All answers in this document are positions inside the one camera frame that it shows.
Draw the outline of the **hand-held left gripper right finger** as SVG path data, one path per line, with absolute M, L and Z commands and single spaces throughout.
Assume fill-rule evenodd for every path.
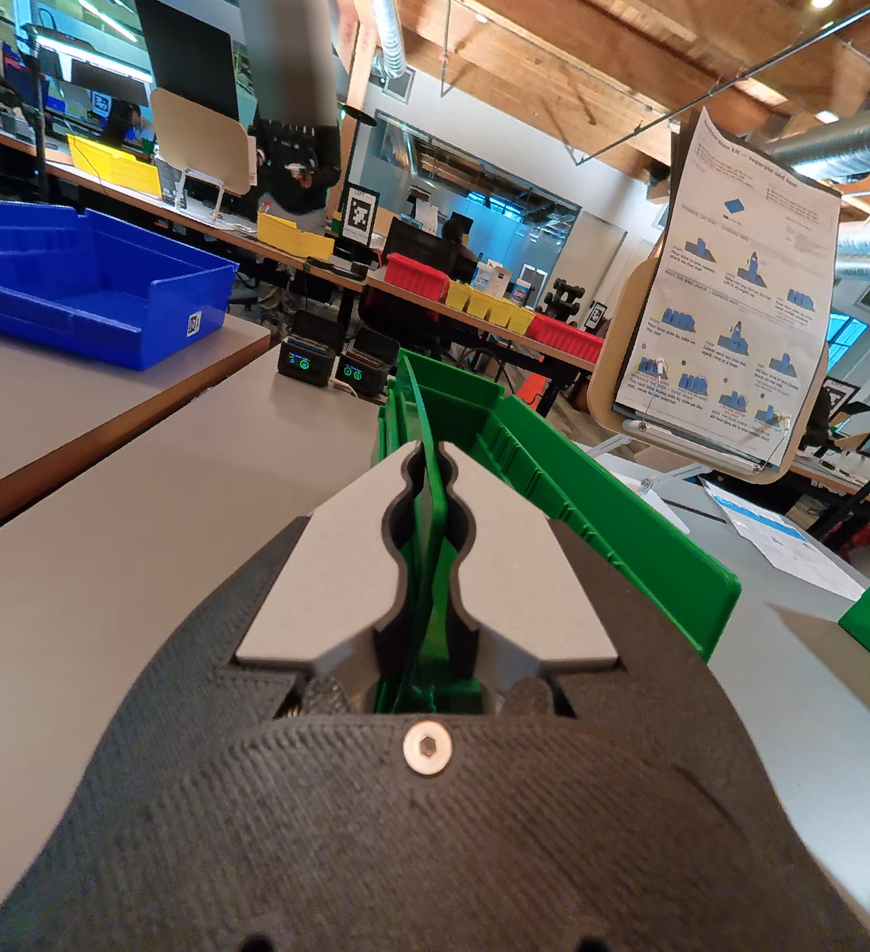
M 456 552 L 445 607 L 453 674 L 507 694 L 527 678 L 613 667 L 619 650 L 542 510 L 455 444 L 441 442 L 440 473 Z

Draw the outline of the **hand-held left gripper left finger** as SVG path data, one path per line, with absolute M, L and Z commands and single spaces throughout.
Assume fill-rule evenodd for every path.
M 316 508 L 238 645 L 240 666 L 390 679 L 412 642 L 415 499 L 425 453 L 411 441 Z

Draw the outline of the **grey desk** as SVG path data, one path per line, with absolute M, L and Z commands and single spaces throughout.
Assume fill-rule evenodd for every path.
M 367 470 L 376 410 L 270 354 L 0 528 L 0 902 L 179 623 Z M 741 596 L 711 666 L 799 837 L 870 932 L 870 654 L 697 485 L 660 494 Z
M 0 526 L 261 357 L 270 339 L 227 315 L 135 371 L 0 335 Z

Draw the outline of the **black battery charger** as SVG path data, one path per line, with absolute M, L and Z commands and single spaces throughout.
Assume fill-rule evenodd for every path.
M 345 339 L 346 330 L 337 320 L 298 310 L 278 348 L 278 375 L 314 387 L 327 387 Z
M 361 327 L 350 347 L 338 359 L 334 380 L 351 388 L 358 396 L 380 398 L 397 368 L 399 343 L 370 327 Z

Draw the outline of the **red plastic bin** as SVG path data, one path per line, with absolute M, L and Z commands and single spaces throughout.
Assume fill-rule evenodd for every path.
M 536 312 L 526 330 L 530 339 L 587 363 L 597 363 L 603 339 L 579 327 Z
M 399 253 L 390 253 L 384 282 L 420 298 L 443 303 L 450 288 L 448 274 Z

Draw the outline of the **white blue paper sheet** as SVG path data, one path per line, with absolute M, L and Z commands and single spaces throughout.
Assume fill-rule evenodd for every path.
M 775 569 L 850 603 L 863 595 L 864 587 L 833 562 L 827 550 L 809 541 L 785 518 L 726 492 L 714 482 L 702 480 L 701 484 L 739 536 L 750 541 Z

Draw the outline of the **black dumbbell rack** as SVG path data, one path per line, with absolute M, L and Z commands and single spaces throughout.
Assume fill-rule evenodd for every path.
M 584 294 L 584 287 L 570 285 L 565 279 L 557 278 L 545 294 L 539 313 L 566 324 L 571 317 L 578 314 Z

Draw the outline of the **wood-top workbench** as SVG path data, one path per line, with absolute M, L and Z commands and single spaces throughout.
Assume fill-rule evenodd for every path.
M 797 455 L 790 465 L 788 473 L 803 477 L 814 486 L 823 486 L 839 496 L 855 497 L 863 491 L 866 484 L 870 483 L 870 475 L 853 474 L 838 468 L 828 468 L 822 460 L 817 460 L 808 455 Z M 870 506 L 870 492 L 859 501 L 859 504 Z

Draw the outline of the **large yellow bin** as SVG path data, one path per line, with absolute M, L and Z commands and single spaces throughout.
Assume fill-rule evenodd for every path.
M 332 237 L 304 232 L 295 222 L 264 212 L 258 213 L 258 239 L 262 244 L 298 258 L 328 261 L 335 251 Z
M 159 173 L 154 165 L 130 152 L 75 134 L 67 136 L 67 143 L 75 169 L 102 183 L 119 185 L 156 198 L 162 197 Z

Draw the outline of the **black screen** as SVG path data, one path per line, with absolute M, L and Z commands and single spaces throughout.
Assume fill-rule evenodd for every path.
M 441 237 L 399 218 L 393 218 L 389 224 L 381 253 L 382 265 L 386 266 L 393 255 L 403 256 L 445 274 L 450 269 L 449 244 Z

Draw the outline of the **printed instruction sheet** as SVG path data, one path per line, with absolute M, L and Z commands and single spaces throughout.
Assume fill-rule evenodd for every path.
M 610 408 L 645 442 L 773 481 L 824 376 L 841 199 L 706 109 L 680 143 Z

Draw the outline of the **blue plastic bin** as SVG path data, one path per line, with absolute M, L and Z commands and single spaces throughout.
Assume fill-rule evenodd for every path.
M 0 333 L 143 371 L 223 327 L 238 266 L 94 210 L 0 202 Z

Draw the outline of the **clear acrylic sign holder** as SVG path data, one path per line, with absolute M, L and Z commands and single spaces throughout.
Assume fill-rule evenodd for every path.
M 222 217 L 222 204 L 226 191 L 223 178 L 196 169 L 185 168 L 179 173 L 175 192 L 175 207 L 183 210 L 193 193 L 199 204 L 209 209 L 210 221 L 216 225 Z

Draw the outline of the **black disc floor lamp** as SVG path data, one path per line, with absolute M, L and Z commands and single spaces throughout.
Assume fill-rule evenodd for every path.
M 346 186 L 349 181 L 353 154 L 359 131 L 363 127 L 375 127 L 376 119 L 351 104 L 342 105 L 341 118 L 341 180 L 340 185 Z

